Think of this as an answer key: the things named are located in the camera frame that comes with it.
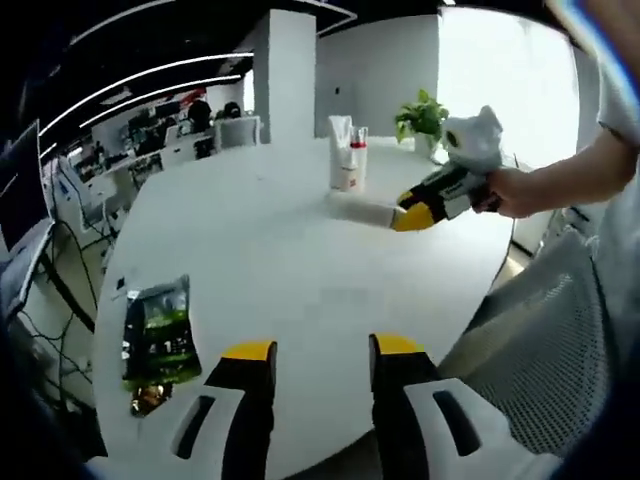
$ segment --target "white round table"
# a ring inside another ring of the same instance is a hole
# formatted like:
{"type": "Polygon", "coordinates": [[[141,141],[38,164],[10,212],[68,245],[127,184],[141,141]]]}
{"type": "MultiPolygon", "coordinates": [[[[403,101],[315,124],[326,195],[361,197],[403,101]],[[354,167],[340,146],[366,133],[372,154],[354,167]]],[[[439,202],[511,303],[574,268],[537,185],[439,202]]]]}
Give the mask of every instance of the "white round table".
{"type": "MultiPolygon", "coordinates": [[[[366,195],[393,202],[434,168],[371,145],[366,195]]],[[[325,208],[328,172],[328,142],[316,140],[224,151],[145,184],[96,322],[93,384],[110,455],[134,448],[147,421],[130,416],[121,381],[125,299],[114,292],[123,276],[128,288],[190,276],[204,369],[194,382],[231,345],[278,342],[269,479],[309,468],[372,428],[370,333],[409,336],[436,363],[451,349],[505,260],[513,221],[469,211],[397,233],[335,220],[325,208]]],[[[161,407],[170,408],[171,400],[161,407]]]]}

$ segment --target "ceiling light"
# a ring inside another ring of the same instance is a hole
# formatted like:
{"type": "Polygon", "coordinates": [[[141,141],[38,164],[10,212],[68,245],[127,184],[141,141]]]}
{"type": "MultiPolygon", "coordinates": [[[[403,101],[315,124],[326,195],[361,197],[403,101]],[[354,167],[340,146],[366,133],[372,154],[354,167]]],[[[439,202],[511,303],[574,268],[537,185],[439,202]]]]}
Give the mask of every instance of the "ceiling light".
{"type": "Polygon", "coordinates": [[[49,148],[47,148],[44,152],[42,152],[40,154],[40,158],[44,157],[45,155],[47,155],[51,150],[53,150],[54,148],[56,148],[58,146],[57,143],[54,143],[53,145],[51,145],[49,148]]]}
{"type": "Polygon", "coordinates": [[[124,85],[125,83],[130,82],[131,80],[135,80],[136,78],[144,77],[145,75],[149,75],[150,73],[159,72],[159,71],[165,70],[167,68],[179,67],[180,65],[189,65],[191,63],[205,62],[205,61],[208,61],[208,60],[224,60],[226,58],[247,58],[247,57],[253,57],[253,53],[251,53],[251,52],[242,52],[242,53],[225,53],[223,55],[209,55],[209,56],[206,56],[206,57],[190,58],[188,60],[180,60],[179,62],[167,63],[166,65],[160,65],[159,67],[150,68],[149,70],[145,70],[143,72],[136,73],[135,75],[131,75],[131,76],[127,77],[127,78],[123,78],[122,80],[118,80],[116,83],[113,83],[113,84],[111,84],[111,85],[109,85],[107,87],[104,87],[101,90],[98,90],[97,92],[92,93],[88,97],[80,100],[78,103],[76,103],[72,107],[69,107],[67,110],[65,110],[60,115],[58,115],[56,118],[54,118],[51,121],[51,123],[49,123],[49,125],[47,125],[46,127],[40,129],[40,136],[44,135],[47,132],[47,130],[49,130],[51,127],[53,127],[56,123],[58,123],[64,117],[66,117],[71,112],[73,112],[77,108],[81,107],[82,105],[84,105],[88,101],[93,100],[97,96],[102,95],[103,93],[111,90],[112,88],[119,87],[120,85],[124,85]]]}
{"type": "Polygon", "coordinates": [[[121,92],[116,93],[113,97],[109,97],[106,100],[100,102],[100,105],[113,105],[114,103],[118,103],[120,100],[124,100],[125,98],[130,97],[131,95],[131,90],[129,90],[127,87],[124,87],[121,92]]]}
{"type": "Polygon", "coordinates": [[[102,117],[109,115],[110,113],[120,110],[121,108],[124,108],[133,103],[139,102],[140,100],[144,100],[145,98],[155,97],[156,95],[171,92],[173,90],[180,90],[182,88],[193,87],[195,85],[202,85],[204,83],[223,82],[225,80],[240,80],[240,78],[242,78],[240,75],[228,75],[226,77],[205,78],[204,80],[196,80],[194,82],[187,82],[187,83],[181,83],[180,85],[174,85],[173,87],[161,88],[160,90],[156,90],[155,92],[145,93],[144,95],[140,95],[139,97],[132,98],[131,100],[127,100],[126,102],[116,105],[115,107],[111,107],[108,110],[105,110],[104,112],[99,113],[95,117],[90,118],[86,122],[80,124],[78,128],[84,128],[90,123],[93,123],[96,120],[100,120],[102,117]]]}
{"type": "Polygon", "coordinates": [[[82,147],[74,148],[67,155],[68,157],[75,157],[76,155],[80,155],[82,153],[82,147]]]}

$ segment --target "white pillar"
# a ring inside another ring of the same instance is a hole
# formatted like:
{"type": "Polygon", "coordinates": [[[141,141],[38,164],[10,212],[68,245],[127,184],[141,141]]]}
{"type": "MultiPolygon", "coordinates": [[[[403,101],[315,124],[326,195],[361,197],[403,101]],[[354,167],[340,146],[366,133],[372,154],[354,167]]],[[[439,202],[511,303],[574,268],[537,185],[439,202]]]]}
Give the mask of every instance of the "white pillar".
{"type": "Polygon", "coordinates": [[[316,18],[271,10],[255,30],[254,96],[263,143],[313,139],[316,18]]]}

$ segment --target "mesh chair back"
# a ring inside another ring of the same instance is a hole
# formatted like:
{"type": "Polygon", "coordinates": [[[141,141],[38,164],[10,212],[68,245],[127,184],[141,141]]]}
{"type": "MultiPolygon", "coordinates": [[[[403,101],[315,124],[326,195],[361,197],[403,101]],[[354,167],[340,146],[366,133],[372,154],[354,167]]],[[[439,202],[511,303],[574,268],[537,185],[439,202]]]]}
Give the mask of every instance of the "mesh chair back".
{"type": "Polygon", "coordinates": [[[526,448],[564,456],[604,405],[611,338],[590,250],[567,232],[487,297],[439,369],[500,409],[526,448]]]}
{"type": "Polygon", "coordinates": [[[241,117],[219,122],[220,149],[258,145],[260,117],[241,117]]]}

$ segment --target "black ceiling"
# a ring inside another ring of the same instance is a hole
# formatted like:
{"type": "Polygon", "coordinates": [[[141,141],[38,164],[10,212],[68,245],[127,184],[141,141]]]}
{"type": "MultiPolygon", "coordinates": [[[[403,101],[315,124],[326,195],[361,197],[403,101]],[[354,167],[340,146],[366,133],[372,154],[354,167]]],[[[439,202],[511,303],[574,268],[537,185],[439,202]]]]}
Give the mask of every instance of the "black ceiling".
{"type": "MultiPolygon", "coordinates": [[[[271,8],[314,14],[318,32],[348,18],[344,13],[318,3],[300,0],[64,0],[38,2],[36,6],[33,0],[17,2],[18,10],[24,9],[24,16],[20,12],[14,16],[20,28],[12,29],[11,33],[5,29],[1,33],[3,41],[0,45],[7,52],[3,68],[7,72],[7,87],[0,98],[0,136],[15,136],[34,118],[40,118],[41,126],[47,125],[79,100],[143,70],[179,60],[232,52],[271,8]],[[86,33],[123,12],[129,14],[86,33]],[[25,78],[29,78],[26,99],[22,97],[25,78]],[[20,108],[22,118],[19,120],[20,108]]],[[[354,12],[358,18],[326,34],[387,18],[433,14],[442,4],[436,0],[329,0],[328,3],[354,12]]],[[[510,11],[559,28],[541,0],[460,0],[457,4],[510,11]]],[[[179,83],[215,77],[223,72],[242,75],[251,68],[250,60],[227,62],[227,68],[221,70],[223,64],[225,61],[199,62],[163,70],[126,85],[137,96],[179,83]]],[[[66,139],[79,134],[79,123],[107,108],[100,102],[114,93],[105,93],[65,117],[47,132],[49,138],[45,144],[57,141],[59,137],[66,139]]]]}

